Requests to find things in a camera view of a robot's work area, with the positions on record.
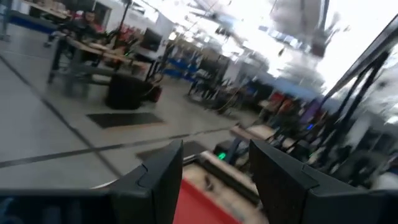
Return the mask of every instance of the concrete floor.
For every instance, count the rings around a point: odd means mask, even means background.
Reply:
[[[53,55],[42,47],[46,35],[17,26],[9,34],[10,43],[0,42],[0,187],[90,188],[138,166],[136,153],[173,139],[208,149],[232,139],[228,128],[238,121],[187,102],[189,84],[173,80],[164,81],[156,105],[135,110],[154,113],[165,125],[101,129],[86,115],[113,111],[103,103],[106,88],[94,87],[87,99],[63,96],[60,82],[46,84]]]

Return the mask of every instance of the red surface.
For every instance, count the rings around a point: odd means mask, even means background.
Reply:
[[[173,224],[238,224],[198,189],[182,180]]]

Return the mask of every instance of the desk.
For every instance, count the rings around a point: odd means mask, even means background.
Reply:
[[[239,172],[233,166],[217,159],[213,154],[209,152],[203,152],[200,154],[201,159],[205,159],[217,166],[226,175],[236,179],[242,183],[246,188],[252,190],[258,195],[256,185],[251,179]],[[212,191],[205,190],[206,182],[205,176],[210,178],[211,183],[214,186]],[[263,224],[268,223],[267,218],[262,214],[255,205],[247,201],[242,195],[238,194],[231,187],[225,185],[220,179],[209,174],[204,168],[196,165],[195,163],[184,166],[183,178],[190,184],[194,185],[201,193],[210,198],[214,203],[217,204],[224,211],[235,217],[235,219],[245,224]]]
[[[94,55],[98,55],[99,57],[106,57],[114,60],[119,60],[124,63],[130,63],[132,65],[138,66],[146,66],[143,62],[136,62],[133,58],[128,58],[124,55],[117,55],[111,49],[106,48],[105,46],[99,44],[84,44],[79,42],[71,37],[65,36],[65,34],[58,33],[62,39],[57,43],[57,49],[55,51],[55,56],[53,58],[52,67],[50,69],[49,78],[47,80],[48,84],[53,82],[53,79],[56,75],[63,75],[65,77],[65,94],[72,95],[73,84],[79,80],[76,76],[79,73],[86,74],[96,74],[103,75],[107,77],[111,77],[116,72],[114,70],[102,69],[93,66],[84,65],[84,61],[82,58],[83,52],[89,52]],[[71,59],[67,71],[65,73],[60,73],[59,70],[59,61],[65,47],[69,45],[74,47],[75,51],[73,53],[73,58]],[[97,85],[107,85],[105,82],[94,82],[93,80],[85,80],[86,85],[83,86],[83,94],[87,95],[88,93],[88,84],[97,84]]]
[[[254,125],[247,129],[241,128],[239,126],[234,126],[229,130],[229,132],[233,136],[235,136],[235,139],[232,142],[232,145],[228,149],[228,153],[225,157],[226,162],[231,161],[232,156],[235,154],[235,152],[238,149],[238,146],[241,142],[249,142],[252,139],[266,140],[267,138],[269,138],[275,134],[275,130],[273,130],[272,128],[270,128],[264,124]],[[290,147],[293,143],[294,143],[293,139],[287,138],[282,143],[282,145],[284,147]]]
[[[68,17],[64,13],[61,13],[61,12],[56,11],[56,10],[53,10],[53,9],[51,9],[49,7],[43,7],[43,6],[40,6],[40,5],[36,4],[36,3],[29,2],[29,1],[22,1],[22,2],[27,4],[27,5],[29,5],[30,7],[34,7],[36,9],[40,9],[41,11],[44,11],[44,12],[46,12],[48,14],[56,16],[56,17],[58,17],[60,19],[66,19]]]

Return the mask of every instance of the computer monitor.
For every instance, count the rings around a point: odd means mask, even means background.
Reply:
[[[159,49],[162,36],[155,33],[153,30],[147,29],[144,34],[144,38],[140,43],[143,49],[151,50],[156,52]]]

